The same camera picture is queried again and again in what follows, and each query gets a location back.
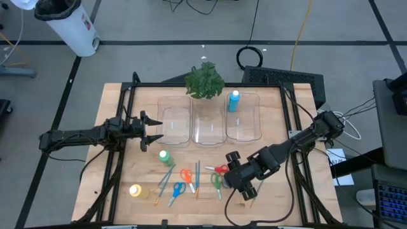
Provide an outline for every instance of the green bottle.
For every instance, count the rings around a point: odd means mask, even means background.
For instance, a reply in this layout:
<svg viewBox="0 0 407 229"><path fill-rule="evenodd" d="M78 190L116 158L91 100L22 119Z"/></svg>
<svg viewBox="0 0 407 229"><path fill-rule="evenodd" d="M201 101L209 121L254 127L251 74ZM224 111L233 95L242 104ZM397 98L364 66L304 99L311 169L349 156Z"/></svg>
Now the green bottle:
<svg viewBox="0 0 407 229"><path fill-rule="evenodd" d="M158 158L167 167L171 167L174 164L174 159L171 157L170 153L167 150L161 150L161 152L158 154Z"/></svg>

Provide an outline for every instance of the green plant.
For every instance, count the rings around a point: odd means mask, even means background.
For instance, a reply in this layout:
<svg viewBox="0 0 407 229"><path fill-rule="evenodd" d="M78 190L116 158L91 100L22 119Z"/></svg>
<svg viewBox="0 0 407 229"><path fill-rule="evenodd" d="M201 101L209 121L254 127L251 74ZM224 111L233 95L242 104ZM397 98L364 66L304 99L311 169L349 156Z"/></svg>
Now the green plant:
<svg viewBox="0 0 407 229"><path fill-rule="evenodd" d="M192 67L192 72L185 77L185 82L186 93L196 99L210 99L215 95L219 96L224 87L222 77L216 72L215 65L211 62L202 63L200 69Z"/></svg>

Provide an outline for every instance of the red scissors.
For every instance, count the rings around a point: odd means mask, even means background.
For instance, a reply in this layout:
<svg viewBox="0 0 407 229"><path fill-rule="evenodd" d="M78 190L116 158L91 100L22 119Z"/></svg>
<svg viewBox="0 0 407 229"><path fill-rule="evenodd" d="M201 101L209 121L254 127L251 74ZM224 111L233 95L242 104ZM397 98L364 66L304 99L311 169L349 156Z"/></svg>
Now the red scissors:
<svg viewBox="0 0 407 229"><path fill-rule="evenodd" d="M195 189L193 188L193 185L192 185L191 169L181 169L179 175L181 176L181 179L183 179L185 182L187 182L190 185L192 193L195 193Z"/></svg>
<svg viewBox="0 0 407 229"><path fill-rule="evenodd" d="M221 165L220 167L205 166L205 169L214 170L221 176L223 176L226 172L229 171L229 168L227 165Z"/></svg>

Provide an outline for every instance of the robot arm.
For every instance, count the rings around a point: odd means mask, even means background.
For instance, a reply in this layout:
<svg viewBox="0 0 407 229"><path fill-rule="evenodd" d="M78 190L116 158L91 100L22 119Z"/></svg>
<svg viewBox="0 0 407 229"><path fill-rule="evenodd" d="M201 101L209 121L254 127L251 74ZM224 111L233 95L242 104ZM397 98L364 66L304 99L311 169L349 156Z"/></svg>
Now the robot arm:
<svg viewBox="0 0 407 229"><path fill-rule="evenodd" d="M147 150L155 140L163 135L148 136L146 125L161 125L162 122L155 121L146 115L145 111L140 112L140 118L132 118L132 123L127 125L120 117L106 120L102 125L88 130L50 130L39 137L39 149L45 153L57 151L65 146L103 145L111 150L120 147L121 140L141 138L140 148Z"/></svg>
<svg viewBox="0 0 407 229"><path fill-rule="evenodd" d="M236 188L245 200L257 196L251 180L264 180L280 169L280 164L293 152L310 152L315 147L315 141L326 137L328 141L337 138L343 132L343 123L332 111L323 112L315 117L315 121L306 130L281 144L273 144L259 149L247 158L246 163L240 164L238 151L228 153L229 172L224 175L225 181Z"/></svg>

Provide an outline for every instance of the white trash can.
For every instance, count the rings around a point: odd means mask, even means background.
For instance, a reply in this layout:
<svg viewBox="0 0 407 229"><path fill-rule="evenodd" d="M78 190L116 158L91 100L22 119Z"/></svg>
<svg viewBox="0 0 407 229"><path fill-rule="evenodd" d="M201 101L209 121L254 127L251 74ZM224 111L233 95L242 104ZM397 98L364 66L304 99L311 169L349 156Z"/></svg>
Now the white trash can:
<svg viewBox="0 0 407 229"><path fill-rule="evenodd" d="M50 25L79 57L89 57L99 47L99 35L81 0L39 0L34 16Z"/></svg>

